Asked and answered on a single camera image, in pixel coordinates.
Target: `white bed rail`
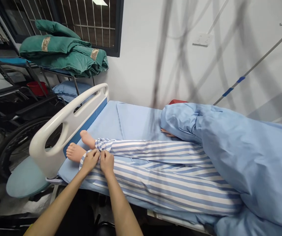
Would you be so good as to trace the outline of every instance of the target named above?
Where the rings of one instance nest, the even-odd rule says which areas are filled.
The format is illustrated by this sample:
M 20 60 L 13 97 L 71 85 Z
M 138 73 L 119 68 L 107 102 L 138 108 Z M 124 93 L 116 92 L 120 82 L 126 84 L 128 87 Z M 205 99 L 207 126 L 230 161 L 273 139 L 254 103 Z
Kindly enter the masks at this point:
M 89 96 L 94 94 L 89 101 L 85 102 L 75 113 L 74 110 Z M 52 117 L 32 138 L 29 146 L 29 154 L 40 167 L 47 178 L 54 178 L 65 161 L 64 146 L 82 127 L 87 119 L 94 113 L 99 105 L 107 98 L 109 100 L 108 84 L 96 85 L 80 94 L 54 117 Z M 45 144 L 50 135 L 63 124 L 62 132 L 57 143 L 50 150 L 45 150 Z

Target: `finger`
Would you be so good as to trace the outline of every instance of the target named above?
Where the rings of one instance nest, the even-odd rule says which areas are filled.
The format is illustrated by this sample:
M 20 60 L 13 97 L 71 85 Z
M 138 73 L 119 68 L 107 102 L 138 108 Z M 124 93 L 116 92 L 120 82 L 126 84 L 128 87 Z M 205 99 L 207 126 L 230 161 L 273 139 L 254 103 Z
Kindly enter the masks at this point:
M 98 152 L 95 153 L 93 160 L 97 162 L 98 159 L 99 159 L 99 156 L 100 156 L 100 152 L 98 151 Z
M 97 151 L 98 151 L 98 150 L 95 148 L 95 149 L 92 150 L 90 153 L 94 156 Z
M 100 161 L 104 161 L 105 160 L 105 151 L 101 151 L 100 153 Z
M 110 153 L 107 150 L 105 150 L 105 154 L 106 154 L 105 158 L 108 158 L 110 156 Z

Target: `embroidered label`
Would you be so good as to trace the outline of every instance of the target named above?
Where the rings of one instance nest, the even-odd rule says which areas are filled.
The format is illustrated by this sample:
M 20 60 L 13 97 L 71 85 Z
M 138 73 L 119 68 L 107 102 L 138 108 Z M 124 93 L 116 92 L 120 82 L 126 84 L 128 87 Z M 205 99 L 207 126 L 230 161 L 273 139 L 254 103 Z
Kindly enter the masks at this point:
M 94 50 L 92 51 L 91 58 L 92 58 L 94 61 L 95 61 L 96 58 L 97 58 L 98 52 L 99 52 L 99 49 L 94 49 Z
M 42 51 L 48 51 L 48 44 L 50 42 L 50 37 L 45 37 L 42 41 L 41 49 Z

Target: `wheelchair wheel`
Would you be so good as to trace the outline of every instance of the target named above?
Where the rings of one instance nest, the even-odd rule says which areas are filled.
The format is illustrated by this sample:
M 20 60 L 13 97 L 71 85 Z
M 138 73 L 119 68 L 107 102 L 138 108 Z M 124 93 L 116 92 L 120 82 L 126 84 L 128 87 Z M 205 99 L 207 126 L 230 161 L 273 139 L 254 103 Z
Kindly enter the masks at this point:
M 11 172 L 29 156 L 29 144 L 36 132 L 51 117 L 42 117 L 24 123 L 8 135 L 0 144 L 0 182 L 6 183 Z M 60 125 L 46 142 L 46 148 L 53 147 L 62 131 Z

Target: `bare foot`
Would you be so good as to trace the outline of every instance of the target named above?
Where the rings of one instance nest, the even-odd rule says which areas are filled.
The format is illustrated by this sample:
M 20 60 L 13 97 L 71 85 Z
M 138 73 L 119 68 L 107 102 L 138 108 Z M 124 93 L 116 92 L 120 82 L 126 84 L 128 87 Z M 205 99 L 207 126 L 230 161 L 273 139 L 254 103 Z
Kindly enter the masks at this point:
M 82 130 L 79 134 L 84 144 L 89 146 L 91 150 L 95 149 L 95 139 L 86 130 Z
M 75 143 L 70 143 L 68 149 L 66 150 L 67 158 L 69 158 L 71 161 L 78 163 L 81 161 L 82 156 L 85 153 L 86 153 L 85 149 Z

